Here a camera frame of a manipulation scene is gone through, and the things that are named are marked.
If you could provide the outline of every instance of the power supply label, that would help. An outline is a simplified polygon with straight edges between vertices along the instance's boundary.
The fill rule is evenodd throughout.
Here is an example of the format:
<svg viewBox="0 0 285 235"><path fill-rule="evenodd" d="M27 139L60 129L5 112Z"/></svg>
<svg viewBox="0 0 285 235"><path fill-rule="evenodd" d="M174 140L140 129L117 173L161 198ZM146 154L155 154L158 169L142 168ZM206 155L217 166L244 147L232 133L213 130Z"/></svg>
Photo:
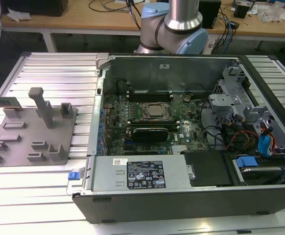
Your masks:
<svg viewBox="0 0 285 235"><path fill-rule="evenodd" d="M166 188L162 161L127 162L129 189Z"/></svg>

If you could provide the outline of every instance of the motherboard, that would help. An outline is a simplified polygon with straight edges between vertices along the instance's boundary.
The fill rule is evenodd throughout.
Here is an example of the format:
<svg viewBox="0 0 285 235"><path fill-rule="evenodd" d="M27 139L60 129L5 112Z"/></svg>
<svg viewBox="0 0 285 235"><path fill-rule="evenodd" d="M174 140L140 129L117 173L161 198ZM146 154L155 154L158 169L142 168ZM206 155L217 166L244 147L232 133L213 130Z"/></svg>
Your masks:
<svg viewBox="0 0 285 235"><path fill-rule="evenodd" d="M199 124L198 99L175 94L169 102L131 102L128 96L104 97L107 155L180 154L209 149Z"/></svg>

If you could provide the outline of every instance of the green circuit board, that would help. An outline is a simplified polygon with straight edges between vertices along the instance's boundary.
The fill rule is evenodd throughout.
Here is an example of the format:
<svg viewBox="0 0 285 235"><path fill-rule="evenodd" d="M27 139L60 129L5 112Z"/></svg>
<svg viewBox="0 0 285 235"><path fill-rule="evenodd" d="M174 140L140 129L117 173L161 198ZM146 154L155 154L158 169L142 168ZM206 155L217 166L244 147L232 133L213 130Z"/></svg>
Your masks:
<svg viewBox="0 0 285 235"><path fill-rule="evenodd" d="M173 145L184 145L188 150L209 149L208 140L200 128L196 99L184 102L185 94L175 94L170 103L165 103L168 119L178 120L179 129L170 131L165 142L136 143L126 135L128 120L139 120L144 116L143 107L148 103L131 103L125 96L106 94L106 130L108 155L174 154Z"/></svg>

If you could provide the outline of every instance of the metal slotted surface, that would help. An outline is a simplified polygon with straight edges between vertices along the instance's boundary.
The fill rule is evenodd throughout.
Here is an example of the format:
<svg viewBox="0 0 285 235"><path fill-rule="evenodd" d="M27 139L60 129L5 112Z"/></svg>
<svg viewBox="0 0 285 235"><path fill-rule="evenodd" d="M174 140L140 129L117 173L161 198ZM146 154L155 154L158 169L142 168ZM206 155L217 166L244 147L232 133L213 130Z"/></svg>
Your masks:
<svg viewBox="0 0 285 235"><path fill-rule="evenodd" d="M89 224L71 197L67 196L66 186L68 172L86 165L95 94L91 89L96 81L94 69L95 54L33 53L22 58L11 73L11 82L6 83L7 88L1 95L16 96L23 106L31 106L33 103L27 98L31 86L52 87L52 90L44 92L46 100L50 100L52 105L62 100L71 102L78 107L78 116L71 141L71 159L66 165L0 168L0 235L7 232L10 235L41 235L53 231L62 235L76 232L90 235L215 235L237 234L237 230L252 230L252 234L257 235L285 235L285 210L265 216ZM0 124L3 118L4 113L0 109ZM81 182L77 181L75 185L78 187Z"/></svg>
<svg viewBox="0 0 285 235"><path fill-rule="evenodd" d="M247 57L285 108L285 67L268 56L250 55ZM254 87L250 87L250 91L260 105L265 105Z"/></svg>

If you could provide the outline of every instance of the blue cable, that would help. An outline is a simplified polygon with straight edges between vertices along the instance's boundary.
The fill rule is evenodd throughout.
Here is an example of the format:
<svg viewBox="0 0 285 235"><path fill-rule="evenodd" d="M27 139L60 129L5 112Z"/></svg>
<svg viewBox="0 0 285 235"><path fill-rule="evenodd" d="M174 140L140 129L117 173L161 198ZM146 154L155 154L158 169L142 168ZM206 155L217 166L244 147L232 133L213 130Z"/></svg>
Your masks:
<svg viewBox="0 0 285 235"><path fill-rule="evenodd" d="M232 35L231 35L232 27L231 27L231 24L230 24L228 18L223 18L223 17L219 17L219 16L218 16L217 18L227 21L227 24L228 24L228 26L229 26L229 31L228 31L228 33L227 33L227 37L228 37L229 35L230 35L230 37L228 38L228 40L227 40L227 42L226 42L226 46L225 46L225 48L224 48L224 50L223 50L223 52L222 52L222 55L223 55L223 54L225 53L225 51L227 50L227 48L229 47L229 45L230 45L230 41L231 41L231 37L232 37Z"/></svg>
<svg viewBox="0 0 285 235"><path fill-rule="evenodd" d="M225 48L224 48L224 50L223 50L223 52L222 52L222 55L225 53L225 51L227 50L227 48L229 47L229 45L230 45L230 41L231 41L231 37L232 37L232 27L231 27L231 24L230 24L230 22L229 22L229 20L228 20L228 18L226 18L226 21L227 21L227 23L229 24L229 34L230 34L230 37L229 37L229 39L227 40L227 44L226 44L226 46L225 46Z"/></svg>

